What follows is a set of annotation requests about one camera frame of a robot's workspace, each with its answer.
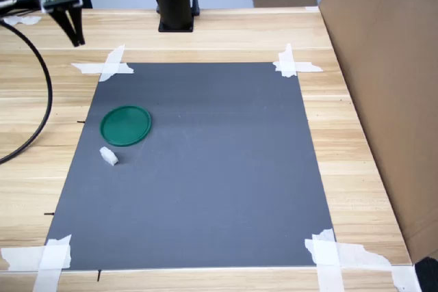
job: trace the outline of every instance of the gray mat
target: gray mat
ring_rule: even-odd
[[[50,227],[72,234],[70,269],[313,265],[304,240],[332,223],[297,78],[271,63],[129,66],[97,86]],[[99,133],[121,105],[153,121],[126,148]]]

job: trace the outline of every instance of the masking tape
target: masking tape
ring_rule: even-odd
[[[110,77],[117,73],[132,74],[134,70],[128,67],[126,63],[120,63],[122,61],[123,53],[125,52],[125,46],[119,46],[108,54],[105,63],[72,63],[74,67],[81,70],[82,74],[94,74],[101,73],[99,82],[107,81]]]
[[[9,263],[8,271],[38,271],[34,292],[56,292],[63,268],[69,268],[71,235],[50,239],[46,246],[2,248],[1,257]]]
[[[421,292],[413,266],[392,266],[384,256],[368,252],[363,245],[337,243],[332,229],[305,239],[305,247],[316,264],[320,291],[344,291],[341,268],[349,268],[390,271],[399,292]]]
[[[297,72],[322,72],[319,66],[311,62],[295,62],[291,44],[286,45],[284,52],[279,53],[279,60],[273,62],[276,71],[281,71],[283,77],[290,78]]]
[[[306,6],[305,9],[309,12],[319,12],[320,8],[318,6]]]
[[[17,23],[22,23],[24,25],[34,25],[40,21],[40,16],[8,16],[3,20],[9,25],[16,25]]]

